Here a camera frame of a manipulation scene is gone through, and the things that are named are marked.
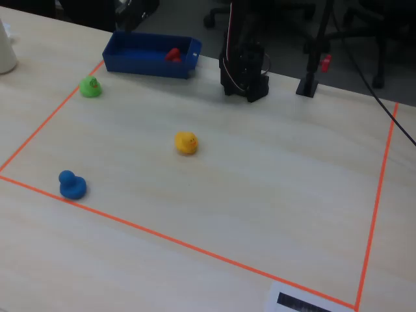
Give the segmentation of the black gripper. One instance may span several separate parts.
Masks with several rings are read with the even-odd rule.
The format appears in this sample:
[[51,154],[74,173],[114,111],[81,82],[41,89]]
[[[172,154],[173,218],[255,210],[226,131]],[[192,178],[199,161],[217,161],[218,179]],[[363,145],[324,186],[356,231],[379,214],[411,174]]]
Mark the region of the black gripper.
[[152,15],[159,7],[159,0],[125,0],[115,1],[116,19],[146,18]]

